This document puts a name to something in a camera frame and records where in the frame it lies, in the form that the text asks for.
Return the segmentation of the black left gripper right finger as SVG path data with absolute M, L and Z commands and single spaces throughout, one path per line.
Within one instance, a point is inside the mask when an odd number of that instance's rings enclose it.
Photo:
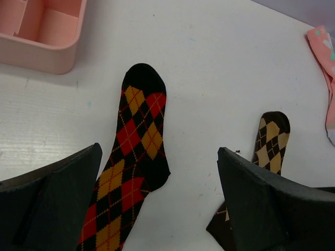
M 237 250 L 334 250 L 334 188 L 308 187 L 218 150 Z

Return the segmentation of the brown tan argyle sock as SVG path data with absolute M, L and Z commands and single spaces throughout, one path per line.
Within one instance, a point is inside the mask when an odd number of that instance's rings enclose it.
M 290 132 L 289 119 L 284 113 L 280 111 L 264 113 L 260 119 L 252 162 L 281 175 Z M 212 235 L 223 250 L 236 250 L 225 201 L 207 225 L 206 231 Z

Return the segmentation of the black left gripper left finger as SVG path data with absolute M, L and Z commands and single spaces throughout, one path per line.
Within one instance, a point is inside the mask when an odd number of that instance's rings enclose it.
M 75 250 L 102 159 L 95 143 L 1 181 L 1 250 Z

